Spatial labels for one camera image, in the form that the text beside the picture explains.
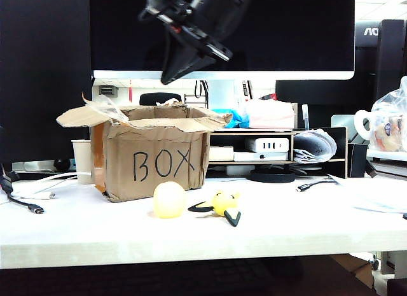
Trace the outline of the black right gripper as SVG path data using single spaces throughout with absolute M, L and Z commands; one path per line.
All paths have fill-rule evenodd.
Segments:
M 164 85 L 233 57 L 221 43 L 233 32 L 233 0 L 155 0 L 155 17 L 167 31 Z

